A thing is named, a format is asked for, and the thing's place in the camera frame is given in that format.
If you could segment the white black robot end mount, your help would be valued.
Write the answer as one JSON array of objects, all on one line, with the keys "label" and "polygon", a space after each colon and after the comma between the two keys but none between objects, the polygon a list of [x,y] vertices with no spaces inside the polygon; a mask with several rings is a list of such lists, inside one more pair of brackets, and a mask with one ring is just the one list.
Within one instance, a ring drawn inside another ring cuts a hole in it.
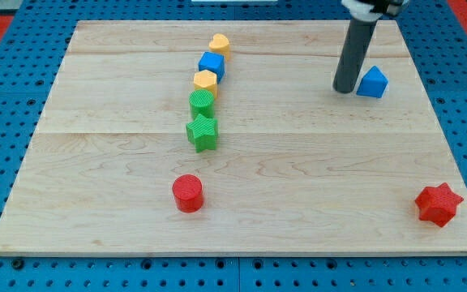
[{"label": "white black robot end mount", "polygon": [[410,0],[341,0],[341,5],[360,21],[377,21],[381,16],[397,17]]}]

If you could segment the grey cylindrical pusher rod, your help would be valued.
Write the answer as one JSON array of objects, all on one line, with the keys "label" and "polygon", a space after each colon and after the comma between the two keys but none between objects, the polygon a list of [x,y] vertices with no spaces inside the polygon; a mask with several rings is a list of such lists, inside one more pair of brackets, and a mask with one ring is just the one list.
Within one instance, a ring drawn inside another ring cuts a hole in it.
[{"label": "grey cylindrical pusher rod", "polygon": [[354,90],[376,24],[376,20],[350,20],[332,84],[337,92],[351,93]]}]

